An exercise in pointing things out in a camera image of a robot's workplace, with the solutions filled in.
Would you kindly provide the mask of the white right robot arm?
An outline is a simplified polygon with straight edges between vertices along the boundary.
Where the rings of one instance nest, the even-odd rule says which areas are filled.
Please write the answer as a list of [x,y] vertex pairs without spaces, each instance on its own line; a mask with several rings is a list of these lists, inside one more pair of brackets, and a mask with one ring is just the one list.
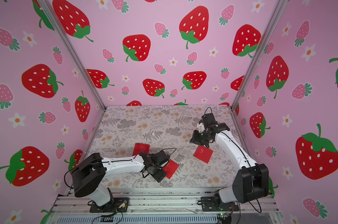
[[237,170],[232,186],[216,190],[212,199],[219,211],[235,209],[238,205],[269,195],[269,170],[258,164],[235,140],[225,123],[218,123],[212,113],[206,113],[193,131],[190,143],[209,148],[217,143]]

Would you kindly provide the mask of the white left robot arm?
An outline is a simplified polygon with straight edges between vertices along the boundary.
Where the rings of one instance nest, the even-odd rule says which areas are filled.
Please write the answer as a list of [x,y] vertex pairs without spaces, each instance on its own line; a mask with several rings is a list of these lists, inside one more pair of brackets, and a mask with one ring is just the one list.
[[92,201],[92,212],[111,212],[124,209],[128,199],[115,199],[109,187],[102,180],[112,175],[139,173],[143,178],[153,177],[158,183],[167,176],[164,168],[170,162],[170,155],[159,151],[155,154],[139,153],[132,157],[106,158],[94,153],[71,169],[74,195]]

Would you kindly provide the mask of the red envelope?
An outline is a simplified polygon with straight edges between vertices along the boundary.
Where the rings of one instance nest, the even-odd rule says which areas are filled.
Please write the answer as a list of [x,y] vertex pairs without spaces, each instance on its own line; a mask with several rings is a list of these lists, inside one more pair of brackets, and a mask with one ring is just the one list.
[[198,146],[193,156],[195,158],[209,164],[212,155],[213,155],[213,150],[211,150],[207,147]]
[[179,168],[179,164],[170,159],[169,163],[163,168],[163,170],[167,174],[166,177],[168,179],[171,179],[178,168]]
[[135,143],[133,149],[133,156],[139,155],[140,153],[149,153],[150,145],[142,144],[142,143]]

